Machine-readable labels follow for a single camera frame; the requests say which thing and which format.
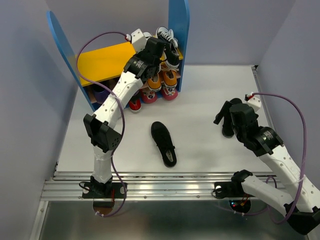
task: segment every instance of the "cable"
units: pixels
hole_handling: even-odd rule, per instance
[[[86,191],[90,192],[89,188],[85,187],[84,185],[83,186],[81,185],[81,184],[85,184],[85,183],[86,183],[85,181],[79,182],[79,187],[82,188],[83,190],[86,190]]]
[[[294,212],[295,207],[297,205],[297,202],[299,200],[300,194],[301,194],[302,186],[303,186],[303,181],[304,181],[303,179],[304,179],[305,171],[306,171],[306,154],[307,154],[307,126],[306,126],[306,121],[305,121],[305,118],[304,118],[301,110],[299,109],[299,107],[292,100],[290,100],[289,98],[287,98],[285,96],[282,96],[282,95],[278,95],[278,94],[264,93],[264,92],[254,92],[254,93],[252,93],[252,96],[254,96],[254,95],[272,96],[272,97],[277,97],[277,98],[281,98],[281,99],[284,99],[284,100],[288,101],[297,110],[297,112],[299,113],[299,116],[301,118],[301,121],[302,121],[302,127],[303,127],[303,151],[302,151],[302,162],[301,162],[301,168],[300,168],[300,182],[299,182],[299,185],[298,185],[298,189],[296,191],[295,198],[293,200],[293,203],[292,203],[292,206],[291,206],[289,212],[286,214],[284,219],[282,219],[280,221],[276,221],[276,220],[274,220],[274,218],[272,216],[270,216],[272,221],[275,224],[283,224],[290,218],[290,216]]]
[[[114,96],[114,99],[116,100],[116,102],[118,103],[118,107],[119,107],[119,110],[120,110],[120,113],[121,113],[121,118],[122,118],[122,131],[121,131],[121,139],[123,138],[124,136],[124,133],[125,133],[125,128],[126,128],[126,121],[125,121],[125,114],[124,114],[124,110],[122,109],[122,104],[121,104],[121,101],[120,99],[117,97],[117,95],[111,90],[109,89],[107,86],[103,85],[102,83],[100,82],[96,82],[96,81],[92,81],[88,78],[86,78],[85,76],[83,76],[80,71],[79,71],[79,68],[78,68],[78,61],[79,61],[79,57],[80,57],[80,54],[82,53],[82,51],[85,49],[85,47],[87,45],[89,45],[91,42],[93,42],[95,39],[103,36],[103,35],[107,35],[107,34],[120,34],[122,36],[124,36],[124,39],[127,41],[127,35],[124,34],[123,32],[120,32],[120,31],[108,31],[108,32],[104,32],[104,33],[101,33],[99,34],[98,36],[95,36],[94,38],[90,39],[87,43],[85,43],[83,45],[83,47],[79,50],[77,56],[76,56],[76,59],[75,59],[75,66],[76,66],[76,71],[77,73],[79,74],[79,76],[81,78],[83,78],[84,80],[86,80],[87,82],[89,83],[92,83],[92,84],[96,84],[102,88],[104,88],[105,90],[107,90],[110,94],[112,94]],[[125,201],[126,201],[126,198],[127,198],[127,188],[126,188],[126,185],[124,183],[124,181],[122,180],[122,178],[120,177],[118,171],[116,170],[116,167],[115,167],[115,163],[114,163],[114,153],[115,153],[116,149],[114,149],[112,151],[112,155],[111,155],[111,165],[112,165],[112,168],[113,168],[113,171],[115,173],[115,175],[119,178],[122,186],[123,186],[123,189],[124,189],[124,196],[123,196],[123,201],[121,203],[121,205],[118,207],[118,209],[110,214],[107,214],[107,215],[103,215],[103,214],[100,214],[99,212],[96,212],[97,215],[99,215],[100,217],[111,217],[115,214],[117,214],[121,208],[123,207],[123,205],[125,204]],[[85,187],[83,187],[81,185],[81,182],[79,183],[79,186],[82,188],[82,189],[85,189],[87,190]]]
[[[246,196],[244,196],[243,198],[242,198],[242,200],[241,200],[241,202],[240,202],[240,205],[241,206],[244,206],[247,202],[248,202],[248,199],[250,198],[250,195],[249,194],[246,194]]]

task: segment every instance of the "white wall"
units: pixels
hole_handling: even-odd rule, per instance
[[[154,33],[168,25],[168,0],[46,0],[74,51],[111,30]],[[189,0],[186,64],[258,64],[295,0]],[[122,41],[106,36],[88,50]]]
[[[318,188],[320,188],[319,12],[319,0],[297,0],[258,67],[263,92],[289,97],[304,114],[307,125],[306,174]],[[299,115],[283,100],[269,98],[267,103],[277,132],[300,165],[303,135]]]
[[[50,34],[44,0],[0,7],[0,238],[29,239],[54,171],[76,85]]]

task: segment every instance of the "shoelace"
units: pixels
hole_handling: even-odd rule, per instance
[[[178,40],[174,37],[174,31],[172,29],[170,29],[169,32],[162,31],[160,35],[168,42],[172,41],[175,48],[178,47]]]

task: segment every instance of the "orange shoe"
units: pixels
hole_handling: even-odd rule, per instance
[[[161,75],[157,73],[152,78],[148,78],[147,83],[151,91],[158,92],[161,89]]]
[[[164,85],[168,88],[175,88],[177,86],[177,73],[176,71],[169,70],[163,71]]]

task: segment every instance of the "black sneaker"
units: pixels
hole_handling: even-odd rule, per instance
[[[179,67],[178,40],[174,38],[174,31],[161,26],[156,30],[155,36],[169,44],[170,47],[166,47],[163,53],[165,64],[170,69],[177,69]]]
[[[177,164],[175,146],[166,126],[159,121],[155,121],[151,125],[151,136],[160,150],[164,165],[168,168],[175,166]]]

